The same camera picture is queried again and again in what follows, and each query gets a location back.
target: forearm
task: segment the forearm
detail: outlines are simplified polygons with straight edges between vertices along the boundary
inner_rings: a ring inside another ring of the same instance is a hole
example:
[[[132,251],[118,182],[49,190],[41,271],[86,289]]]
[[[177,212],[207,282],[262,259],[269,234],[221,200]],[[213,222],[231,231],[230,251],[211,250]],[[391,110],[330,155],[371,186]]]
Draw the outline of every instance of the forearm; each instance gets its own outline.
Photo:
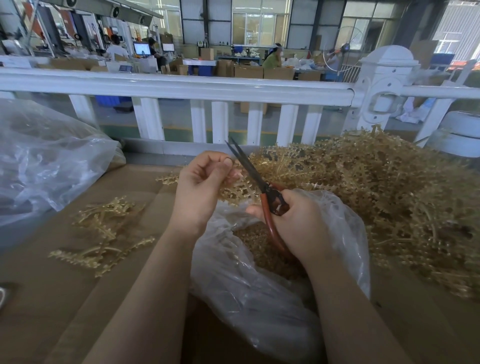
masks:
[[[165,231],[84,364],[180,362],[195,241]]]
[[[329,363],[411,363],[333,250],[307,272]]]

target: green shirt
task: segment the green shirt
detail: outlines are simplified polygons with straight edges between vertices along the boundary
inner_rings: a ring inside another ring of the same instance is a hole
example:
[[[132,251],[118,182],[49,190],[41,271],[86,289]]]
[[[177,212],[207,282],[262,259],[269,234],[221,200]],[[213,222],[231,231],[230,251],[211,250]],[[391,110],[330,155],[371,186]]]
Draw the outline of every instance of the green shirt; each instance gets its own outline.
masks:
[[[276,54],[272,53],[271,55],[269,55],[267,59],[264,60],[262,67],[267,69],[280,67],[278,65],[278,58],[276,57]]]

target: scissors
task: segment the scissors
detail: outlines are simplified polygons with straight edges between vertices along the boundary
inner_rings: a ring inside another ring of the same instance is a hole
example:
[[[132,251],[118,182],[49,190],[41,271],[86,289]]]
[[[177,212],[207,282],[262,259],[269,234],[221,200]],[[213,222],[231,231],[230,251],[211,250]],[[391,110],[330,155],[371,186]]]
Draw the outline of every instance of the scissors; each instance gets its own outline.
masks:
[[[280,253],[287,259],[296,260],[295,256],[291,253],[283,239],[280,237],[280,234],[276,229],[275,223],[273,222],[273,218],[271,215],[275,214],[278,216],[282,216],[290,209],[290,206],[285,202],[282,194],[280,193],[280,191],[284,190],[285,188],[277,183],[265,182],[258,173],[258,171],[255,169],[253,164],[250,162],[248,157],[245,155],[243,150],[237,144],[237,142],[235,142],[233,138],[231,138],[231,140],[237,150],[235,150],[229,142],[225,141],[225,143],[227,143],[233,155],[238,159],[238,161],[246,169],[250,177],[257,183],[258,187],[260,188],[260,200],[262,202],[265,222],[270,232],[270,237],[274,247],[277,248]]]

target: right hand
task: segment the right hand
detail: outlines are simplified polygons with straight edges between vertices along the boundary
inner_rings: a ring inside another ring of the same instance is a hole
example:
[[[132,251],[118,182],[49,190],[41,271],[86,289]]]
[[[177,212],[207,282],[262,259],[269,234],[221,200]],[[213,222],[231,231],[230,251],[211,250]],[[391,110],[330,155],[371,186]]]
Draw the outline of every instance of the right hand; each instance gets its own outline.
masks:
[[[315,201],[292,190],[283,190],[281,194],[290,210],[282,216],[272,215],[273,221],[290,251],[307,268],[332,250],[327,226]],[[246,212],[265,222],[260,205],[250,205]]]

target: clear plastic bag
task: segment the clear plastic bag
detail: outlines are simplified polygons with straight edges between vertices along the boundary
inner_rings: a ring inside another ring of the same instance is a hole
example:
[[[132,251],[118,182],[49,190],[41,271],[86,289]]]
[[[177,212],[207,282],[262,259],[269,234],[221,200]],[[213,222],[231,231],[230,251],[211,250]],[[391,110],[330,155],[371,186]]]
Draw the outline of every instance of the clear plastic bag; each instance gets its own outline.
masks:
[[[369,254],[361,218],[331,192],[298,191],[318,203],[333,247],[369,296]],[[253,255],[232,233],[258,222],[244,208],[218,203],[193,251],[192,292],[259,351],[287,363],[315,363],[323,342],[320,320],[302,300],[313,292],[308,288],[304,294],[306,282],[290,282],[255,266]]]
[[[84,122],[31,100],[0,98],[0,226],[63,209],[110,163],[120,144]]]

